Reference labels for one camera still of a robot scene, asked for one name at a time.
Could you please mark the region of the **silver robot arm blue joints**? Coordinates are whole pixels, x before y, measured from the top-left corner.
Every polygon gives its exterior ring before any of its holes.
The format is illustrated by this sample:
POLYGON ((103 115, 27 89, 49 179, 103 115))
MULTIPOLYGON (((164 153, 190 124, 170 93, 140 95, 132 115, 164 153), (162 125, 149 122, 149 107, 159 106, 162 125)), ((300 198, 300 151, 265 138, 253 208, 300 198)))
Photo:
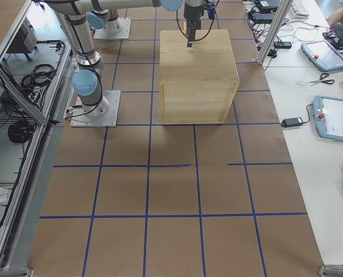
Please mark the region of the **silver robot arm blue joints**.
POLYGON ((65 35, 72 41, 70 45, 77 52, 79 71, 74 74, 72 85, 78 94, 82 108, 88 106, 94 111, 103 99, 101 74, 103 59, 95 50, 94 41, 87 19, 92 10, 158 8, 156 1, 47 1, 56 13, 64 17, 65 35))

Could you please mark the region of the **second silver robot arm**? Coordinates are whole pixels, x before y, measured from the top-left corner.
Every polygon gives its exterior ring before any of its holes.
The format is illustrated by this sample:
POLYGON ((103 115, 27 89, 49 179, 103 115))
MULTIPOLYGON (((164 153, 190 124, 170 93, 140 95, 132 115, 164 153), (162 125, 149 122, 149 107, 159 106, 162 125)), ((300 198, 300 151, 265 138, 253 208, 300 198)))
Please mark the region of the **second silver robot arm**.
MULTIPOLYGON (((196 31, 201 28, 200 20, 204 11, 215 7, 208 1, 156 1, 156 3, 171 12, 178 12, 181 5, 184 5, 186 30, 182 34, 187 38, 188 47, 192 47, 192 43, 198 40, 196 31)), ((116 8, 92 10, 87 13, 87 19, 96 40, 129 38, 132 20, 129 17, 120 17, 116 8)))

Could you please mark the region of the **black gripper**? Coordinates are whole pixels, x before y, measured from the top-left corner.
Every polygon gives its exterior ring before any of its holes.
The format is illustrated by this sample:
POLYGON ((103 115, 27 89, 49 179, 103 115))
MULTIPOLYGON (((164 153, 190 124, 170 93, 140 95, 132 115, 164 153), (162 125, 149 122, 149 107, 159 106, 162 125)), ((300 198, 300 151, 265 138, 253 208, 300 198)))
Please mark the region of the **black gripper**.
POLYGON ((185 0, 184 18, 187 22, 187 47, 192 47, 195 41, 195 28, 201 28, 201 16, 204 8, 204 0, 185 0))

